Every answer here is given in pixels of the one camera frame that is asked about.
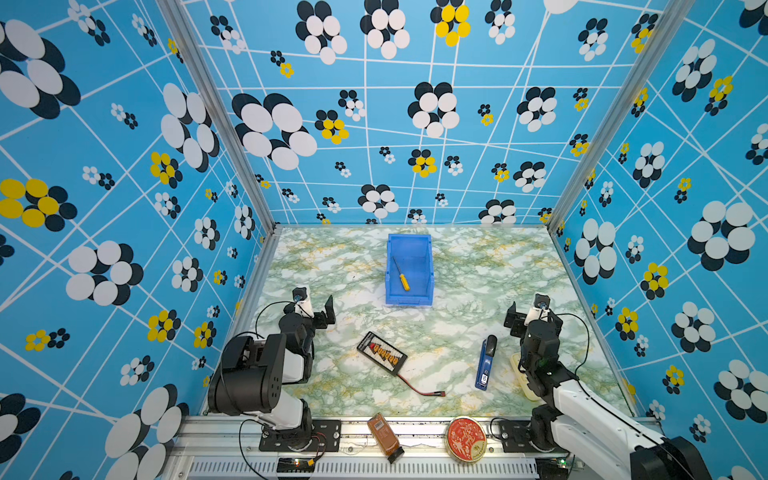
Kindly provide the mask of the yellow handled screwdriver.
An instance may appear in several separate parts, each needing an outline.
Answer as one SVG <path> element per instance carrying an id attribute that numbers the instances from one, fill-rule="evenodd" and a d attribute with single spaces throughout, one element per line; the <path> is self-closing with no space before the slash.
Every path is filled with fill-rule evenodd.
<path id="1" fill-rule="evenodd" d="M 402 270 L 402 268 L 400 267 L 397 259 L 394 256 L 392 257 L 392 261 L 393 261 L 393 264 L 395 265 L 395 268 L 397 270 L 398 277 L 399 277 L 399 280 L 401 282 L 403 290 L 406 291 L 406 292 L 409 292 L 411 289 L 410 289 L 410 285 L 408 283 L 408 280 L 407 280 L 407 278 L 406 278 L 406 276 L 404 274 L 404 271 Z"/>

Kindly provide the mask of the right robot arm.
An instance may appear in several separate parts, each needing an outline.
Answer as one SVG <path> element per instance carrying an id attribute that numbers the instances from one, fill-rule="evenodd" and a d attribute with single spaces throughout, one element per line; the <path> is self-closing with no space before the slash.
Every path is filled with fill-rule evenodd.
<path id="1" fill-rule="evenodd" d="M 701 453 L 683 437 L 668 438 L 625 415 L 560 360 L 563 321 L 538 294 L 526 313 L 514 305 L 504 326 L 520 340 L 515 362 L 527 387 L 543 403 L 531 414 L 530 442 L 563 449 L 604 479 L 709 479 Z"/>

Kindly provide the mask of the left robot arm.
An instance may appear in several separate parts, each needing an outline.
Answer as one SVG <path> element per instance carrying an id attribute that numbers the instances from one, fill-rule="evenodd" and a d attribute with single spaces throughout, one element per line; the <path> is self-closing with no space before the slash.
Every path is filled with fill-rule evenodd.
<path id="1" fill-rule="evenodd" d="M 283 390 L 309 381 L 316 333 L 336 323 L 332 297 L 319 312 L 310 307 L 308 290 L 296 288 L 278 333 L 261 338 L 254 330 L 244 331 L 227 342 L 208 387 L 210 412 L 254 420 L 270 438 L 294 450 L 326 439 L 327 428 L 314 425 L 308 402 Z"/>

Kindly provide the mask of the blue plastic bin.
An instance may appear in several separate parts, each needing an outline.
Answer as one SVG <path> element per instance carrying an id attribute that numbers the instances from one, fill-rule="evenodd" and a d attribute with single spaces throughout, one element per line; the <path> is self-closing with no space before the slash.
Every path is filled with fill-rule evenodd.
<path id="1" fill-rule="evenodd" d="M 410 291 L 403 290 L 395 257 L 404 271 Z M 400 307 L 427 307 L 434 301 L 435 271 L 432 237 L 419 234 L 390 234 L 387 239 L 385 304 Z"/>

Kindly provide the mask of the cream calculator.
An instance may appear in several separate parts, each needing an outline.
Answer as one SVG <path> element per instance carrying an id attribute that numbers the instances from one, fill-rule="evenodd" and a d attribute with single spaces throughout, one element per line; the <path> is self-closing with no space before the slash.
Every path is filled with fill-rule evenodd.
<path id="1" fill-rule="evenodd" d="M 524 396 L 531 402 L 540 402 L 540 398 L 530 389 L 528 385 L 528 378 L 524 371 L 520 368 L 520 360 L 521 355 L 519 353 L 514 353 L 510 359 L 512 371 L 515 375 L 515 378 L 518 382 L 518 385 L 520 386 L 521 391 L 523 392 Z"/>

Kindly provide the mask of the round red tin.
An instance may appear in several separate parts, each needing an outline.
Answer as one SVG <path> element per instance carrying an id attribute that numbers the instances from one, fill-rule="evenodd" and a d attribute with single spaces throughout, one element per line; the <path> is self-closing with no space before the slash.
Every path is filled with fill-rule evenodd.
<path id="1" fill-rule="evenodd" d="M 487 449 L 487 435 L 482 426 L 469 417 L 457 417 L 449 424 L 444 436 L 450 457 L 465 463 L 477 463 Z"/>

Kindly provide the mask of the brown rectangular box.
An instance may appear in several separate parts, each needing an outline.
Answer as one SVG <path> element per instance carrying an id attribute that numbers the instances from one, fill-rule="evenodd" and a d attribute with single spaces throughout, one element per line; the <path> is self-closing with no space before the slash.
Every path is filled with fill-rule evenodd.
<path id="1" fill-rule="evenodd" d="M 367 421 L 367 426 L 388 462 L 394 464 L 404 454 L 404 450 L 387 420 L 381 413 L 377 413 Z"/>

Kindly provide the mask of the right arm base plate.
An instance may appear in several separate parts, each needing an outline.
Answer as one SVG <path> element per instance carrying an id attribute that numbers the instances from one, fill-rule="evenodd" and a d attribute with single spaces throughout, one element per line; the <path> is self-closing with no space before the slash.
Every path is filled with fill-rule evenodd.
<path id="1" fill-rule="evenodd" d="M 559 447 L 537 447 L 532 443 L 529 433 L 529 420 L 496 419 L 491 431 L 501 443 L 505 453 L 520 454 L 565 454 Z"/>

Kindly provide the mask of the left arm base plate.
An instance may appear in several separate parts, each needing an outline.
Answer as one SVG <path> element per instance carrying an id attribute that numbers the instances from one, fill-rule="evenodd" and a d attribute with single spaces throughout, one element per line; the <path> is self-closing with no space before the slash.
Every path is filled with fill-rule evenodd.
<path id="1" fill-rule="evenodd" d="M 337 419 L 313 420 L 289 430 L 266 428 L 259 443 L 261 452 L 311 453 L 338 452 L 342 422 Z"/>

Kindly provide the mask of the aluminium front rail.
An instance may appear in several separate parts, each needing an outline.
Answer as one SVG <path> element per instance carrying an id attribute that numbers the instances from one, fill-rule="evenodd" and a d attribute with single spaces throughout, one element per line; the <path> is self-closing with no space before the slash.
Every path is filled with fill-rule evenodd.
<path id="1" fill-rule="evenodd" d="M 598 474 L 565 454 L 505 453 L 491 427 L 496 419 L 480 417 L 488 433 L 484 456 L 465 464 L 445 447 L 448 417 L 389 417 L 404 449 L 394 464 L 385 458 L 364 417 L 342 419 L 338 452 L 328 452 L 313 467 L 311 453 L 261 452 L 259 425 L 239 417 L 197 416 L 186 421 L 167 461 L 164 479 L 596 479 Z"/>

